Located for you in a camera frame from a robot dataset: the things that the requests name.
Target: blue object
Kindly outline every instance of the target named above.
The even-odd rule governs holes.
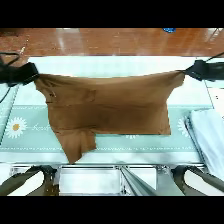
[[[176,28],[163,28],[164,31],[168,32],[168,33],[173,33],[176,31]]]

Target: brown shirt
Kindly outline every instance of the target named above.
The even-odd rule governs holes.
[[[173,71],[118,78],[41,74],[48,118],[70,163],[96,148],[94,133],[169,135],[166,100],[185,75]]]

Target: flower center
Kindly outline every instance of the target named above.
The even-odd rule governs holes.
[[[13,131],[17,131],[19,129],[19,124],[14,124],[12,129]]]

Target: fabric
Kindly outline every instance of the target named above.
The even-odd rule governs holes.
[[[70,163],[95,149],[94,134],[170,135],[166,100],[185,75],[178,71],[119,78],[41,74],[48,117]]]
[[[224,181],[224,122],[214,110],[192,111],[186,120],[192,137],[209,172]]]

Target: white daisy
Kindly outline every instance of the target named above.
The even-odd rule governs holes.
[[[126,138],[135,139],[138,135],[125,135]]]
[[[17,138],[23,134],[27,128],[25,119],[21,117],[15,117],[12,119],[6,127],[6,135],[8,138]]]
[[[185,119],[187,119],[187,117],[183,117],[183,118],[180,118],[179,121],[178,121],[178,130],[181,131],[182,135],[184,135],[186,138],[189,138],[190,135],[188,133],[188,130],[186,128],[186,125],[185,125]]]

